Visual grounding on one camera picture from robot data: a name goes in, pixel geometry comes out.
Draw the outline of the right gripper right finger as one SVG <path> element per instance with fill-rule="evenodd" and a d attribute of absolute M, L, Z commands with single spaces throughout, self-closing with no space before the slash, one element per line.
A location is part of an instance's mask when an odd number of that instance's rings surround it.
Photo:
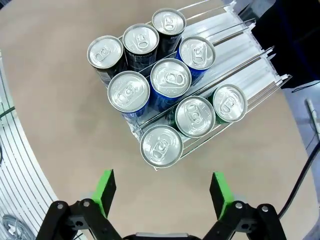
<path fill-rule="evenodd" d="M 268 203 L 254 208 L 235 200 L 222 172 L 212 174 L 209 192 L 217 222 L 203 237 L 205 240 L 230 240 L 235 233 L 245 233 L 249 240 L 287 238 L 275 208 Z"/>

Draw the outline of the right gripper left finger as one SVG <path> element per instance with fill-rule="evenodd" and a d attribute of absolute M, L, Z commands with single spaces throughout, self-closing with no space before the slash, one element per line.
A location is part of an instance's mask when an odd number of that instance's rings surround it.
<path fill-rule="evenodd" d="M 121 240 L 122 237 L 108 220 L 116 192 L 114 171 L 106 170 L 100 177 L 92 197 L 72 205 L 54 201 L 42 222 L 38 240 L 74 240 L 78 231 L 88 230 L 95 240 Z"/>

